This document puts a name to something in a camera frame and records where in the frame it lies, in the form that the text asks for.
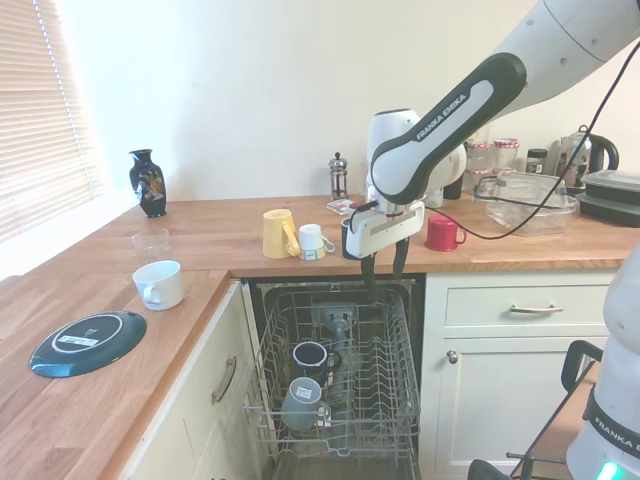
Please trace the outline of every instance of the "black mug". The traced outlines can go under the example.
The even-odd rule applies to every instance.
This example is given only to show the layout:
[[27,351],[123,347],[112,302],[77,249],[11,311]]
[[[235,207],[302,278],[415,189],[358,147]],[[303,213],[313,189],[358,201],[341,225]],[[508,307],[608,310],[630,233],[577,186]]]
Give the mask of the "black mug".
[[[342,365],[342,356],[335,350],[327,350],[316,342],[302,342],[293,349],[293,361],[296,364],[296,378],[313,378],[321,387],[329,379],[330,372],[336,372]],[[329,357],[333,356],[333,365],[329,366]]]
[[349,231],[350,226],[351,226],[350,218],[345,218],[340,223],[340,227],[342,228],[342,256],[344,258],[348,258],[349,260],[360,260],[358,257],[354,257],[349,252],[347,252],[347,233]]

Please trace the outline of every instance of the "black vase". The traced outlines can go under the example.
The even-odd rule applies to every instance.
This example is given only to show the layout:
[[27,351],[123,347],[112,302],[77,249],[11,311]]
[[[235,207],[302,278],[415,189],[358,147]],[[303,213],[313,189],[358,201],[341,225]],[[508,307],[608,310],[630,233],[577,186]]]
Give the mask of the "black vase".
[[140,208],[147,217],[162,217],[167,214],[167,190],[164,185],[164,175],[159,166],[151,161],[151,149],[134,150],[134,165],[129,170],[131,187],[138,195]]

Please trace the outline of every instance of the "window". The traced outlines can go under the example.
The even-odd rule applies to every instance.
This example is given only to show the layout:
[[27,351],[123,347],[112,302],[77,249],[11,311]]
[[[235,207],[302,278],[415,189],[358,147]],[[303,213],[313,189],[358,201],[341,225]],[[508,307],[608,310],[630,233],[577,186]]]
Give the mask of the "window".
[[0,242],[106,192],[52,0],[0,2]]

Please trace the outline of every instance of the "dishwasher rack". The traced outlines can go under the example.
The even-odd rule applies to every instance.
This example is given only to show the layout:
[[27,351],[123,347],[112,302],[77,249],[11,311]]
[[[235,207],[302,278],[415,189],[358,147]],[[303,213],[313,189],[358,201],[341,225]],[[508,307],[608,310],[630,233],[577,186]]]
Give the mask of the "dishwasher rack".
[[[413,456],[420,403],[402,296],[382,301],[317,301],[313,291],[282,292],[266,311],[265,332],[245,397],[248,423],[274,459],[296,457],[393,458]],[[293,348],[315,341],[340,352],[342,366],[323,388],[328,411],[315,425],[289,429],[280,408],[293,376]]]

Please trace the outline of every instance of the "gray mug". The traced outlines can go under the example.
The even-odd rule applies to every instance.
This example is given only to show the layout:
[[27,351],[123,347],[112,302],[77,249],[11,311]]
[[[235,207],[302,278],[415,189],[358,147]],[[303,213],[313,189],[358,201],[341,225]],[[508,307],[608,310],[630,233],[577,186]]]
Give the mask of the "gray mug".
[[296,378],[291,385],[282,403],[280,410],[284,424],[291,430],[305,431],[313,428],[316,420],[326,419],[329,416],[329,405],[320,400],[322,388],[312,378]]

